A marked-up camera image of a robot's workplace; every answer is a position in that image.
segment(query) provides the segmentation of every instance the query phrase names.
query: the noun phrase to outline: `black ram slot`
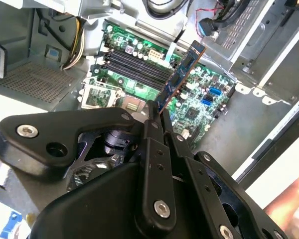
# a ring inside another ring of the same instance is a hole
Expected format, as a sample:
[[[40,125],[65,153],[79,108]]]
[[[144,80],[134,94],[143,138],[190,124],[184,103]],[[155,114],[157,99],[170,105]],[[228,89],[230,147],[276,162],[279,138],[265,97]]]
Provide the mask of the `black ram slot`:
[[[135,80],[139,83],[142,83],[144,85],[152,87],[156,90],[161,90],[163,88],[163,86],[165,85],[162,82],[154,81],[153,79],[146,77],[139,72],[131,71],[129,69],[126,69],[124,66],[121,66],[114,62],[110,62],[109,64],[107,64],[107,67],[110,71],[113,71],[117,74],[128,77],[132,80]]]
[[[120,52],[118,50],[114,50],[112,52],[112,56],[114,56],[114,57],[121,56],[124,59],[129,59],[131,62],[134,62],[135,65],[138,65],[140,67],[142,66],[144,69],[148,69],[150,72],[157,72],[161,76],[166,76],[166,78],[168,78],[172,74],[172,72],[169,71],[168,69],[162,70],[159,67],[151,65],[149,63],[146,63],[145,61],[143,61],[141,59],[133,57],[133,56],[127,54],[127,53]]]
[[[119,65],[125,67],[126,69],[130,69],[132,71],[139,72],[140,74],[142,74],[144,76],[148,76],[150,78],[153,78],[153,80],[162,82],[164,84],[168,80],[168,77],[163,78],[162,76],[157,75],[157,73],[155,73],[155,72],[147,72],[146,70],[144,70],[142,68],[139,68],[138,66],[134,65],[133,63],[128,62],[126,59],[121,60],[121,59],[116,59],[114,57],[111,57],[109,60],[110,60],[110,62],[114,62],[116,64],[119,64]]]

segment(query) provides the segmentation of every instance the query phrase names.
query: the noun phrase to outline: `screw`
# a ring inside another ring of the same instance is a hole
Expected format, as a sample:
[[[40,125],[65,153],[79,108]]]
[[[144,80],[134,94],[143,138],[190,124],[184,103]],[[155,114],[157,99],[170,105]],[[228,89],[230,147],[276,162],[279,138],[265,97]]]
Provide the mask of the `screw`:
[[[211,38],[217,39],[219,36],[219,33],[217,31],[213,31],[210,35]]]
[[[224,239],[233,239],[234,238],[233,234],[226,226],[221,225],[219,227],[219,231]]]
[[[127,114],[122,114],[121,115],[122,118],[124,118],[125,120],[130,120],[130,117]]]
[[[163,200],[158,200],[154,203],[155,212],[162,218],[168,218],[170,216],[170,210],[168,205]]]
[[[155,122],[152,122],[151,124],[153,125],[153,127],[154,127],[154,128],[158,128],[158,125],[157,125],[157,123],[155,123]]]
[[[36,129],[36,127],[31,126],[31,125],[27,125],[27,124],[23,124],[20,125],[17,129],[16,132],[25,138],[34,138],[38,135],[38,130]]]
[[[176,136],[176,138],[177,138],[179,141],[181,141],[181,142],[184,141],[184,138],[183,138],[182,136],[180,136],[180,135]]]
[[[204,158],[207,160],[207,161],[210,161],[210,157],[207,155],[207,154],[204,154]]]
[[[278,239],[284,239],[283,236],[279,232],[274,231],[274,233]]]

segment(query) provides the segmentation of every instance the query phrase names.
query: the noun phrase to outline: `blue connector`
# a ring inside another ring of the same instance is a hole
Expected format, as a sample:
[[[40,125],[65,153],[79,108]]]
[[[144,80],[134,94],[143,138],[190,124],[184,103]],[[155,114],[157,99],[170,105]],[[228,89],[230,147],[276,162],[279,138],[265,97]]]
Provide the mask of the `blue connector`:
[[[212,102],[209,100],[202,100],[201,101],[204,105],[211,106]]]
[[[217,96],[220,96],[221,95],[221,90],[219,90],[219,89],[217,89],[217,88],[215,88],[215,87],[210,87],[209,88],[209,92],[210,93],[213,93],[213,94],[215,94],[215,95],[217,95]]]

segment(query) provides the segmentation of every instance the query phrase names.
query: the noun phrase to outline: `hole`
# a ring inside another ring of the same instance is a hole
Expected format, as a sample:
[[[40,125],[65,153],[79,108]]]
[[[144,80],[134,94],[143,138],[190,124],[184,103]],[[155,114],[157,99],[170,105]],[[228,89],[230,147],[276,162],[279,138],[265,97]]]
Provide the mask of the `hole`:
[[[219,197],[222,193],[221,187],[212,177],[209,176],[209,179],[210,179],[211,183],[213,184],[214,189],[216,190],[217,196]]]
[[[238,215],[235,212],[235,210],[227,203],[223,203],[223,208],[225,210],[225,213],[227,214],[227,217],[230,221],[230,224],[235,228],[238,226]]]
[[[163,213],[166,213],[167,212],[167,210],[166,210],[166,207],[164,206],[164,205],[159,205],[159,207],[158,207]]]
[[[158,128],[158,125],[157,125],[157,123],[155,123],[155,122],[152,122],[151,124],[153,125],[153,127],[154,127],[154,128]]]
[[[48,143],[46,151],[53,157],[61,158],[68,154],[67,148],[61,143]]]
[[[24,133],[33,133],[33,130],[31,130],[30,128],[23,128],[22,131]]]
[[[138,148],[138,144],[137,143],[133,143],[133,144],[131,144],[130,146],[129,146],[129,150],[130,151],[134,151],[134,150],[136,150],[137,148]]]
[[[159,169],[160,171],[164,171],[164,170],[165,170],[164,166],[161,165],[161,164],[158,164],[157,167],[158,167],[158,169]]]
[[[59,31],[60,32],[65,32],[65,30],[66,30],[65,26],[63,26],[63,25],[59,26]]]
[[[263,232],[263,234],[267,239],[274,239],[273,236],[266,229],[262,228],[261,231]]]

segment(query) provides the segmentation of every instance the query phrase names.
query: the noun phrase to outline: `ventilation grille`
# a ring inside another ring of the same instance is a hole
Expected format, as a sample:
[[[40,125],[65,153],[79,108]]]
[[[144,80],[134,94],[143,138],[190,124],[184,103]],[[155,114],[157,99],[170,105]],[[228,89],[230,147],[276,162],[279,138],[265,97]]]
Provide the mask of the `ventilation grille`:
[[[236,23],[230,27],[230,32],[228,37],[223,43],[223,47],[226,49],[231,49],[232,46],[236,43],[236,39],[239,37],[240,32],[244,28],[246,22],[249,20],[250,16],[253,14],[253,11],[257,7],[260,0],[251,0],[248,4],[248,7],[245,9],[244,13],[237,19]]]
[[[75,79],[61,71],[28,62],[8,72],[0,85],[11,90],[53,102]]]

